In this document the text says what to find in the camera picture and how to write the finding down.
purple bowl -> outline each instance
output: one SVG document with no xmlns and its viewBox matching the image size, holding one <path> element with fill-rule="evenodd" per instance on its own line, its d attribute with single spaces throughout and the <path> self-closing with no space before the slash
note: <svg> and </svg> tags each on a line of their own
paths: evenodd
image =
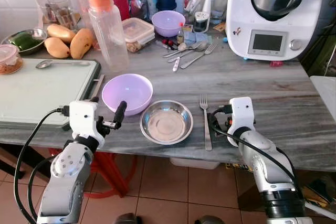
<svg viewBox="0 0 336 224">
<path fill-rule="evenodd" d="M 185 23 L 185 18 L 174 10 L 163 10 L 153 15 L 152 23 L 158 34 L 170 38 L 179 33 L 180 23 Z"/>
<path fill-rule="evenodd" d="M 125 116 L 128 116 L 143 111 L 149 105 L 152 95 L 153 85 L 146 77 L 127 73 L 106 83 L 101 96 L 105 105 L 113 112 L 121 101 L 127 102 Z"/>
</svg>

marble countertop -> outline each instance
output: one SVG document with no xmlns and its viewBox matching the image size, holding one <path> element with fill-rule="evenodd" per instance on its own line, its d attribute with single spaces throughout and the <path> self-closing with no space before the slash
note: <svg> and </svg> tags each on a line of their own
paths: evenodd
<svg viewBox="0 0 336 224">
<path fill-rule="evenodd" d="M 238 149 L 223 137 L 213 141 L 212 151 L 205 150 L 203 111 L 198 99 L 199 94 L 206 93 L 212 112 L 231 98 L 250 96 L 256 130 L 285 151 L 296 168 L 335 172 L 336 123 L 300 63 L 285 61 L 282 67 L 273 68 L 267 61 L 244 60 L 235 55 L 228 44 L 221 42 L 219 34 L 214 34 L 213 39 L 219 41 L 214 52 L 184 70 L 174 73 L 172 63 L 161 57 L 167 53 L 166 49 L 151 43 L 138 53 L 129 53 L 130 66 L 123 72 L 138 73 L 150 79 L 153 102 L 170 99 L 186 105 L 194 118 L 190 136 L 171 146 L 150 142 L 140 131 L 138 114 L 125 117 L 122 127 L 106 137 L 102 151 L 242 162 Z M 185 56 L 181 63 L 194 56 Z M 50 56 L 44 49 L 35 57 Z M 101 73 L 106 75 L 104 83 L 116 76 L 108 70 L 99 51 L 91 49 L 84 59 L 101 62 Z M 113 113 L 101 100 L 97 115 L 103 115 L 106 120 L 113 118 Z M 30 130 L 0 129 L 0 142 L 23 144 L 29 134 Z M 71 131 L 41 130 L 31 145 L 63 147 L 67 139 L 71 139 Z"/>
</svg>

cutting board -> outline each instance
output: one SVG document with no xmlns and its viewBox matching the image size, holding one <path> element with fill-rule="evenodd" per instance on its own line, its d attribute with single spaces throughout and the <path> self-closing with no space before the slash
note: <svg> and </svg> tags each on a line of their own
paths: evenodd
<svg viewBox="0 0 336 224">
<path fill-rule="evenodd" d="M 31 129 L 50 110 L 87 98 L 93 79 L 100 71 L 100 64 L 94 60 L 88 61 L 88 66 L 54 64 L 35 68 L 42 60 L 24 58 L 17 72 L 0 75 L 0 127 Z M 68 125 L 69 118 L 54 113 L 45 120 L 43 127 L 65 130 Z"/>
</svg>

black cable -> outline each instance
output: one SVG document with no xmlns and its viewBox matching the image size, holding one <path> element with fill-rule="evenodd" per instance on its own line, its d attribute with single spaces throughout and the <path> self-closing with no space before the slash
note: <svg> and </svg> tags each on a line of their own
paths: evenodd
<svg viewBox="0 0 336 224">
<path fill-rule="evenodd" d="M 21 213 L 25 216 L 25 218 L 29 221 L 29 223 L 31 224 L 36 224 L 35 220 L 29 215 L 29 213 L 27 212 L 27 210 L 25 209 L 25 207 L 23 206 L 21 200 L 20 200 L 20 195 L 18 192 L 18 177 L 19 177 L 19 171 L 20 171 L 20 167 L 21 167 L 21 163 L 22 163 L 22 159 L 23 159 L 23 155 L 24 152 L 26 150 L 26 148 L 28 147 L 28 145 L 30 144 L 30 142 L 32 141 L 33 137 L 35 136 L 36 132 L 38 131 L 38 129 L 41 127 L 41 125 L 43 124 L 44 120 L 50 116 L 51 114 L 55 113 L 55 112 L 61 112 L 62 109 L 58 108 L 55 110 L 52 110 L 50 112 L 48 112 L 42 119 L 41 121 L 36 125 L 36 127 L 34 128 L 33 132 L 31 133 L 31 135 L 29 136 L 27 142 L 25 143 L 25 145 L 22 147 L 22 150 L 19 154 L 19 157 L 17 159 L 17 164 L 16 164 L 16 169 L 15 169 L 15 175 L 14 175 L 14 197 L 15 197 L 15 201 L 21 211 Z"/>
<path fill-rule="evenodd" d="M 55 157 L 56 156 L 48 157 L 48 158 L 42 160 L 40 163 L 38 163 L 37 166 L 33 169 L 32 174 L 30 175 L 30 178 L 29 178 L 27 197 L 28 197 L 28 204 L 29 204 L 30 212 L 33 215 L 33 218 L 35 220 L 37 220 L 37 214 L 36 214 L 35 209 L 34 209 L 34 205 L 33 205 L 33 201 L 32 201 L 32 191 L 31 191 L 32 187 L 33 187 L 33 180 L 34 180 L 35 174 L 40 169 L 40 167 L 43 166 L 46 162 L 54 159 Z"/>
<path fill-rule="evenodd" d="M 210 114 L 210 117 L 215 116 L 215 114 L 218 113 L 218 112 L 223 112 L 223 110 L 222 110 L 222 109 L 217 109 L 214 113 L 211 113 L 211 114 Z M 233 135 L 231 135 L 231 134 L 229 134 L 229 133 L 227 133 L 227 132 L 224 132 L 224 131 L 221 131 L 221 130 L 217 129 L 217 128 L 215 127 L 215 125 L 213 124 L 212 120 L 209 120 L 209 125 L 210 125 L 210 127 L 211 127 L 215 132 L 217 132 L 217 133 L 219 133 L 219 134 L 222 134 L 222 135 L 226 135 L 226 136 L 228 136 L 228 137 L 231 137 L 233 140 L 235 140 L 235 141 L 237 141 L 237 142 L 239 142 L 239 143 L 242 143 L 242 144 L 246 145 L 247 147 L 250 147 L 250 148 L 253 149 L 254 151 L 258 152 L 259 154 L 261 154 L 262 156 L 266 157 L 267 159 L 269 159 L 270 161 L 272 161 L 273 163 L 275 163 L 277 166 L 279 166 L 279 168 L 282 169 L 282 170 L 287 174 L 287 176 L 293 181 L 294 186 L 295 186 L 295 188 L 296 188 L 296 191 L 297 191 L 298 194 L 299 194 L 299 197 L 300 197 L 301 199 L 304 199 L 304 197 L 303 197 L 303 193 L 302 193 L 302 191 L 301 191 L 301 188 L 299 187 L 299 184 L 298 184 L 297 179 L 295 178 L 295 176 L 294 176 L 290 171 L 288 171 L 288 170 L 287 170 L 281 163 L 279 163 L 276 159 L 274 159 L 272 156 L 268 155 L 266 152 L 262 151 L 261 149 L 255 147 L 254 145 L 252 145 L 252 144 L 246 142 L 245 140 L 242 140 L 242 139 L 240 139 L 240 138 L 238 138 L 238 137 L 236 137 L 236 136 L 233 136 Z"/>
</svg>

metal bowl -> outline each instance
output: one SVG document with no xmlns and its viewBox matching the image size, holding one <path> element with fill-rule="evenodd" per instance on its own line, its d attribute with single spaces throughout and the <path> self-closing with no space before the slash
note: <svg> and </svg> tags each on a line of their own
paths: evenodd
<svg viewBox="0 0 336 224">
<path fill-rule="evenodd" d="M 24 56 L 24 55 L 30 55 L 34 52 L 37 52 L 41 49 L 41 47 L 43 47 L 43 43 L 44 41 L 47 39 L 48 35 L 46 33 L 46 31 L 44 31 L 43 29 L 41 28 L 34 28 L 34 29 L 28 29 L 28 30 L 23 30 L 23 31 L 19 31 L 15 34 L 12 34 L 8 37 L 6 37 L 3 41 L 1 41 L 1 45 L 2 44 L 10 44 L 9 40 L 11 38 L 13 38 L 14 36 L 16 36 L 17 34 L 19 33 L 29 33 L 32 35 L 33 38 L 35 39 L 41 39 L 41 43 L 37 44 L 35 47 L 32 47 L 32 48 L 29 48 L 29 49 L 26 49 L 26 50 L 22 50 L 22 51 L 19 51 L 19 54 L 21 56 Z"/>
<path fill-rule="evenodd" d="M 161 100 L 152 103 L 140 117 L 142 134 L 154 143 L 176 144 L 189 136 L 194 120 L 183 104 Z"/>
</svg>

